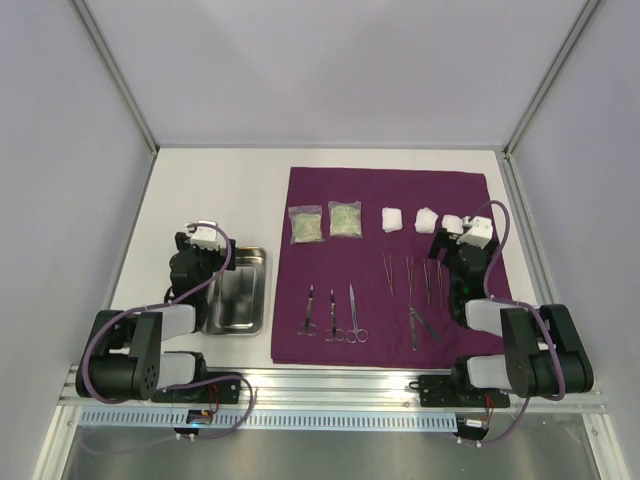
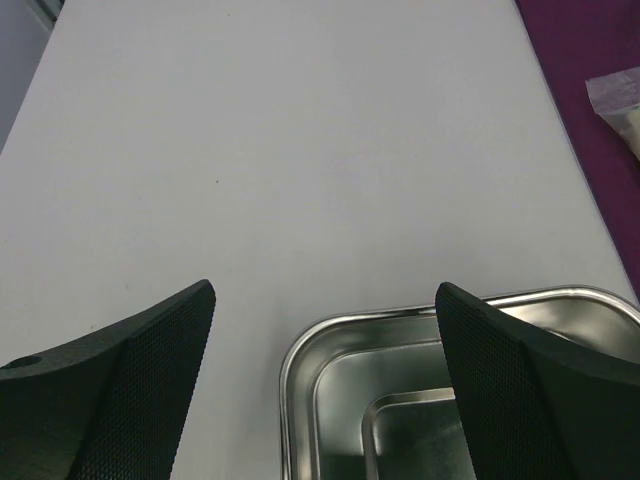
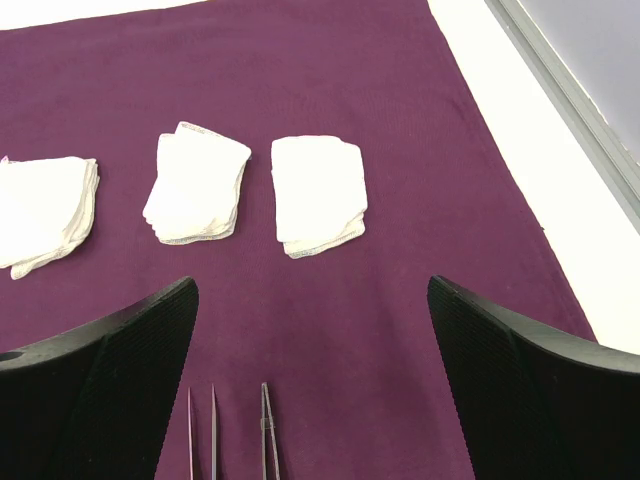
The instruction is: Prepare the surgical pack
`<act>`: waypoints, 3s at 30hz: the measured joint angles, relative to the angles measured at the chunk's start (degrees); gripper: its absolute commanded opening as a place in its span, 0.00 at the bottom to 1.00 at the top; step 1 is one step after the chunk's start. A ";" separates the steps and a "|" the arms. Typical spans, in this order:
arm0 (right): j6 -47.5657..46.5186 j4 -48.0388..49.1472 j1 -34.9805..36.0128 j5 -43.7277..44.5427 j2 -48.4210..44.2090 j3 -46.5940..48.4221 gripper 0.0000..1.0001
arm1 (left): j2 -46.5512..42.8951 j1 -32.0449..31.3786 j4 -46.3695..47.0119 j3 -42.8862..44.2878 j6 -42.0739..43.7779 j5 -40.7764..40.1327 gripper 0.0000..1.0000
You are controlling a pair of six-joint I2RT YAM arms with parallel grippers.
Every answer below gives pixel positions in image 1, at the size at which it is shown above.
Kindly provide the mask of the plain steel surgical scissors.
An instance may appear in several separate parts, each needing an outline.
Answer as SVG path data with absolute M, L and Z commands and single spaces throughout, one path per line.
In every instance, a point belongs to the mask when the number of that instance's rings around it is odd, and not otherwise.
M 349 301 L 352 326 L 346 331 L 346 341 L 350 344 L 365 343 L 368 340 L 369 332 L 359 326 L 355 291 L 352 284 L 349 285 Z

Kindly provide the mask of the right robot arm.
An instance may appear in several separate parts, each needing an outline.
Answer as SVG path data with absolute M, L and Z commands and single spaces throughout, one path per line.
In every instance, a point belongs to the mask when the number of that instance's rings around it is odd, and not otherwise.
M 450 381 L 454 399 L 472 405 L 487 389 L 523 399 L 591 391 L 594 371 L 568 308 L 487 297 L 484 280 L 499 242 L 480 247 L 460 238 L 441 228 L 428 254 L 448 270 L 449 314 L 466 330 L 498 337 L 503 352 L 458 358 Z

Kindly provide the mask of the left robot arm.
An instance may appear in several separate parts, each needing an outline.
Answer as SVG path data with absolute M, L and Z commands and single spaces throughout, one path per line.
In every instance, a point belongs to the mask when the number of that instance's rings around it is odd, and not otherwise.
M 96 314 L 75 377 L 76 393 L 105 404 L 150 400 L 174 388 L 197 401 L 209 389 L 203 356 L 162 352 L 168 339 L 202 330 L 210 285 L 236 267 L 236 241 L 217 226 L 196 223 L 174 237 L 164 302 Z

